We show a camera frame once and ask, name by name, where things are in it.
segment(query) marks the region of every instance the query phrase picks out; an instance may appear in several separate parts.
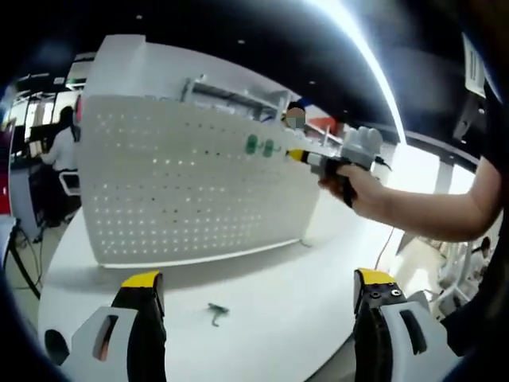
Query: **white robot part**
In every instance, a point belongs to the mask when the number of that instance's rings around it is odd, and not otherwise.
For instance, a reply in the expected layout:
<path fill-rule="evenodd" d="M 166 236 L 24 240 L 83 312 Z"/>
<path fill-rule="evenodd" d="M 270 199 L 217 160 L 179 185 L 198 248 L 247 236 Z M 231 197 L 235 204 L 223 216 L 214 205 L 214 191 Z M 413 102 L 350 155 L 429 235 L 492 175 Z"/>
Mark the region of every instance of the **white robot part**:
<path fill-rule="evenodd" d="M 375 158 L 380 154 L 382 143 L 382 135 L 376 129 L 350 129 L 343 140 L 340 156 L 350 163 L 370 170 Z"/>

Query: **monitor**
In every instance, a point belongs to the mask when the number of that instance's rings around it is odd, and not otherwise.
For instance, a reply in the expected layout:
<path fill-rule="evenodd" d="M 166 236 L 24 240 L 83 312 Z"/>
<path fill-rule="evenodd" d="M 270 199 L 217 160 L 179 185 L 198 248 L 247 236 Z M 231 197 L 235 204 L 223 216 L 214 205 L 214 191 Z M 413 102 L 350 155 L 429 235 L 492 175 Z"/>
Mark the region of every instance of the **monitor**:
<path fill-rule="evenodd" d="M 58 123 L 30 127 L 29 142 L 41 142 L 43 150 L 48 151 L 60 131 Z"/>
<path fill-rule="evenodd" d="M 15 126 L 13 140 L 10 145 L 10 153 L 16 154 L 19 151 L 25 151 L 25 125 Z"/>

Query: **white pegboard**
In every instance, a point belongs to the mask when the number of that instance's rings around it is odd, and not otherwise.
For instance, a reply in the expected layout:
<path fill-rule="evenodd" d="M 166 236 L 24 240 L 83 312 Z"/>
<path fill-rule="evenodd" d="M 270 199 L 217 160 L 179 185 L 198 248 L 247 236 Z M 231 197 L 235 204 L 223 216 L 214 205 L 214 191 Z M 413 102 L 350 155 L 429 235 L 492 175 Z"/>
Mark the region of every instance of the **white pegboard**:
<path fill-rule="evenodd" d="M 82 125 L 84 215 L 101 264 L 199 262 L 305 233 L 317 178 L 286 151 L 324 151 L 277 124 L 112 95 L 88 98 Z M 258 149 L 247 154 L 252 134 Z"/>

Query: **light strip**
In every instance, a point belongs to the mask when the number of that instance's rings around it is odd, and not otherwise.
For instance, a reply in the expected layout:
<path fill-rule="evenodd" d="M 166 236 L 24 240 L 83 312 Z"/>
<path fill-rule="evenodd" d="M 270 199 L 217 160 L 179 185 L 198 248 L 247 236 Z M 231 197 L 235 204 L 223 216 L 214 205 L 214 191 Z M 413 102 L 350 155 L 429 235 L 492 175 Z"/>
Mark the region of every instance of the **light strip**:
<path fill-rule="evenodd" d="M 349 36 L 357 49 L 363 55 L 371 71 L 375 75 L 380 89 L 382 89 L 383 96 L 392 114 L 396 131 L 398 132 L 399 141 L 401 144 L 406 145 L 405 132 L 403 130 L 403 123 L 396 105 L 396 99 L 392 94 L 387 78 L 383 74 L 379 62 L 376 60 L 375 54 L 371 51 L 369 45 L 363 37 L 359 27 L 356 24 L 353 16 L 350 15 L 348 10 L 341 4 L 340 0 L 306 0 L 309 4 L 315 6 L 325 15 L 330 17 L 344 33 Z"/>

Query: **hand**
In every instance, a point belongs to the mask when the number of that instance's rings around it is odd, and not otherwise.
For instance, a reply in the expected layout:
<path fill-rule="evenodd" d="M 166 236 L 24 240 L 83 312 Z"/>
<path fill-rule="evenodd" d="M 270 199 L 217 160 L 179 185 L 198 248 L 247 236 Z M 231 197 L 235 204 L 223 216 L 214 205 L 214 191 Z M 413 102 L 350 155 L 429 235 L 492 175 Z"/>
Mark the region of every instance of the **hand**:
<path fill-rule="evenodd" d="M 357 215 L 374 219 L 383 211 L 387 189 L 370 172 L 357 166 L 343 166 L 338 170 L 338 174 L 347 177 L 356 191 L 352 207 Z M 343 186 L 336 179 L 320 179 L 318 185 L 344 201 Z"/>

